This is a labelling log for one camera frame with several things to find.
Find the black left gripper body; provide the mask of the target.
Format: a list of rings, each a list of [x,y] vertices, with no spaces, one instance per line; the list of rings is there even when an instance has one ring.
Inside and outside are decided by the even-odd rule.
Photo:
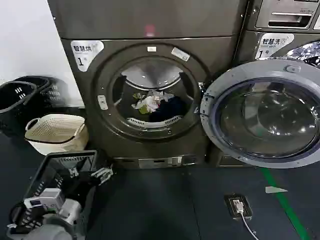
[[[81,179],[79,180],[74,189],[74,200],[78,201],[79,203],[85,203],[87,199],[87,195],[89,191],[98,185],[97,178],[88,178],[88,179]]]

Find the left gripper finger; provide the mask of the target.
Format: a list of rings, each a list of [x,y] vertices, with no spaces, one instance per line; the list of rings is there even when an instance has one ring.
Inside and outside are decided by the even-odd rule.
[[[102,167],[91,174],[92,177],[105,177],[109,175],[112,175],[112,169],[108,167]]]
[[[99,179],[99,186],[103,185],[105,182],[107,182],[112,176],[114,175],[113,171],[106,171],[101,173],[97,178]]]

